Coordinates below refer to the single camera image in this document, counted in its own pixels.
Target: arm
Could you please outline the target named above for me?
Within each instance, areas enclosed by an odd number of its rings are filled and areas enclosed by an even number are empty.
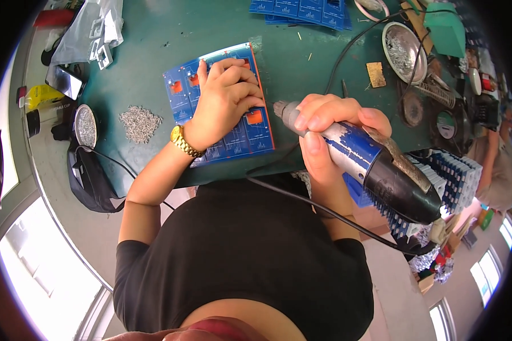
[[[478,189],[476,190],[476,193],[480,192],[482,189],[488,187],[492,183],[493,164],[498,153],[498,139],[498,132],[494,132],[492,130],[488,132],[488,151],[485,154],[485,159],[482,164],[482,176],[480,177],[480,182],[478,183]]]
[[[508,107],[506,109],[505,118],[499,128],[499,135],[504,142],[508,142],[510,139],[510,129],[512,129],[512,108]]]
[[[212,65],[203,60],[197,71],[201,97],[193,118],[184,125],[184,140],[198,151],[215,144],[253,106],[264,106],[254,74],[243,59],[228,58]],[[174,188],[193,158],[168,143],[137,176],[125,199],[119,240],[150,245],[160,229],[159,205]]]
[[[313,132],[322,132],[333,122],[346,120],[358,126],[371,126],[383,135],[390,136],[389,119],[377,109],[362,108],[353,98],[341,99],[332,94],[308,95],[298,109],[300,116],[296,120],[296,128],[310,130],[304,138],[300,138],[300,147],[311,179],[313,201],[355,222],[353,200],[343,181],[343,171],[330,159],[322,136]],[[322,220],[333,241],[343,238],[360,241],[360,234],[355,228],[334,218]]]

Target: black t-shirt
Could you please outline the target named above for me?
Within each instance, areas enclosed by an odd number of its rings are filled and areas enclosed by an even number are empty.
[[[262,180],[297,193],[289,174]],[[270,305],[308,341],[358,340],[373,318],[362,244],[332,242],[311,207],[247,180],[200,186],[150,245],[117,247],[116,314],[128,331],[179,328],[224,298]]]

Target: metal bowl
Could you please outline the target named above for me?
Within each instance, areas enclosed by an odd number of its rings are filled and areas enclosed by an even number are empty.
[[[96,146],[96,121],[91,108],[82,104],[76,110],[74,116],[74,133],[80,146],[95,148]]]
[[[418,58],[416,73],[411,84],[417,85],[423,82],[426,77],[427,59],[424,48],[421,48],[421,53],[417,56],[420,41],[416,35],[405,25],[390,22],[383,28],[381,40],[387,60],[398,77],[408,83]]]

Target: blue circuit board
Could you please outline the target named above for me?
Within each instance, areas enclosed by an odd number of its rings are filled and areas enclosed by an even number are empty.
[[[209,71],[212,64],[225,58],[244,59],[244,67],[250,69],[260,83],[250,43],[227,47],[179,65],[163,74],[176,124],[184,124],[191,119],[199,102],[201,94],[197,76],[199,61],[203,59],[207,63],[207,71]],[[273,150],[273,136],[267,109],[266,107],[253,107],[242,116],[231,132],[208,148],[203,157],[195,159],[190,167],[199,167],[230,158],[248,157],[256,153],[269,153]]]
[[[251,13],[273,14],[275,0],[251,0],[248,11]]]
[[[312,24],[338,31],[353,29],[344,0],[253,0],[249,12],[265,14],[266,24]]]

